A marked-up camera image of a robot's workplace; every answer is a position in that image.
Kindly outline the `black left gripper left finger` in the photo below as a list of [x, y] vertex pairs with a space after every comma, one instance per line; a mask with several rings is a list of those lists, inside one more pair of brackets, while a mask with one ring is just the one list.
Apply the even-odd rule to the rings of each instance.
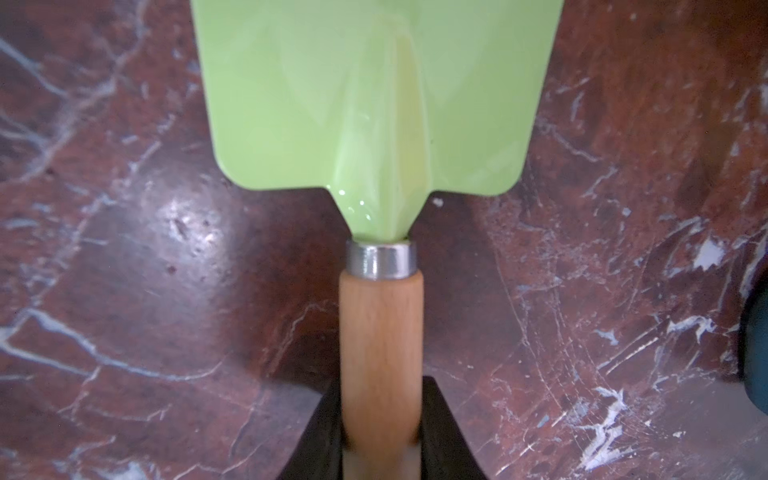
[[277, 478], [342, 479], [343, 442], [340, 382], [335, 380], [320, 399], [295, 450]]

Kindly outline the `green shovel wooden handle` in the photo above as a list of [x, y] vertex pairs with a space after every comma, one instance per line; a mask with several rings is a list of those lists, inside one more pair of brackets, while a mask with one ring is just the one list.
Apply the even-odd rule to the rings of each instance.
[[422, 479], [424, 277], [436, 191], [519, 179], [559, 1], [195, 1], [215, 159], [254, 191], [322, 188], [339, 278], [342, 479]]

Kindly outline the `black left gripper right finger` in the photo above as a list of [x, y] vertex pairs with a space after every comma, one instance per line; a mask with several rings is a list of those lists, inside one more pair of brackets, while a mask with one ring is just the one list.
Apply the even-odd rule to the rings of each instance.
[[431, 376], [423, 377], [420, 443], [422, 479], [487, 479]]

